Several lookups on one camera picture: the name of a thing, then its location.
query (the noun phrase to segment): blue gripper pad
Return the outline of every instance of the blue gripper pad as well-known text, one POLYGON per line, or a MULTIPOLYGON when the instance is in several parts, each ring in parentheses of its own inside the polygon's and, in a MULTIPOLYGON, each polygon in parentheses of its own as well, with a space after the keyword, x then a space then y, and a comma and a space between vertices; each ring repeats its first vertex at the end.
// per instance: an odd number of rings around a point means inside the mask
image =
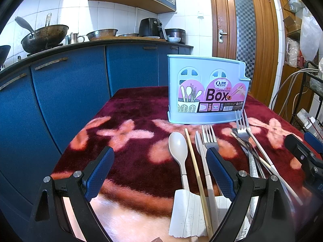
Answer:
POLYGON ((85 198, 88 202, 96 197, 114 162, 114 151, 106 146, 96 160, 84 169, 83 186, 86 187, 85 198))
POLYGON ((308 142, 316 152, 323 153, 323 143, 319 141, 312 133, 306 132, 304 134, 304 140, 308 142))
POLYGON ((238 171, 229 161, 225 161, 213 147, 207 150, 206 161, 216 184, 223 195, 232 202, 239 189, 238 177, 236 176, 238 171))

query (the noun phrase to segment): light blue plastic holder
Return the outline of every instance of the light blue plastic holder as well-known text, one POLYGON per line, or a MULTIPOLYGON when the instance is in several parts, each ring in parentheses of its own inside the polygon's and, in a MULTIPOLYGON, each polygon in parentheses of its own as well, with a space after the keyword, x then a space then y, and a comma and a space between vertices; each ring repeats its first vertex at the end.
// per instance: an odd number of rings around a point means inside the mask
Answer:
POLYGON ((235 121, 234 111, 243 110, 250 82, 244 62, 196 55, 167 56, 169 122, 235 121))

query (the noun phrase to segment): plastic bag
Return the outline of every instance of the plastic bag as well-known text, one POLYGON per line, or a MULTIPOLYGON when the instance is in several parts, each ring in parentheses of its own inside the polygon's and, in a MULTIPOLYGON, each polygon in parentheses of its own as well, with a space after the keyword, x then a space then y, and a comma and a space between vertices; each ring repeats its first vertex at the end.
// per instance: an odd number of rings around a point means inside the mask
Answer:
POLYGON ((304 8, 300 49, 305 61, 313 61, 318 52, 322 34, 322 29, 315 20, 314 16, 307 8, 304 8))
POLYGON ((286 60, 287 64, 292 67, 297 67, 297 56, 299 55, 299 43, 295 40, 287 38, 286 46, 286 60))

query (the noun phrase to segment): kettle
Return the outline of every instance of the kettle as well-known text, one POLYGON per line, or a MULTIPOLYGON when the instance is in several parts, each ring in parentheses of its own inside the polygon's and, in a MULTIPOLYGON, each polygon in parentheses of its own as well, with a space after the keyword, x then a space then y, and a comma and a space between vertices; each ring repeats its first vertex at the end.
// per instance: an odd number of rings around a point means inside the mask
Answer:
POLYGON ((78 43, 80 37, 83 38, 83 41, 82 41, 83 43, 85 41, 85 37, 83 35, 79 36, 78 33, 71 33, 65 37, 65 44, 67 45, 67 44, 78 43))

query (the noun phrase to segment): white bowl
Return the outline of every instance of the white bowl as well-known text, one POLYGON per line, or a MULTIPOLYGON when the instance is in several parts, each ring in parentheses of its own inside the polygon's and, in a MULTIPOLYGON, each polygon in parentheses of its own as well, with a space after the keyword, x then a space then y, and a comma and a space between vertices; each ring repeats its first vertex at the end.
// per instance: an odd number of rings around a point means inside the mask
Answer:
POLYGON ((180 37, 167 37, 167 40, 171 43, 179 43, 180 39, 180 37))

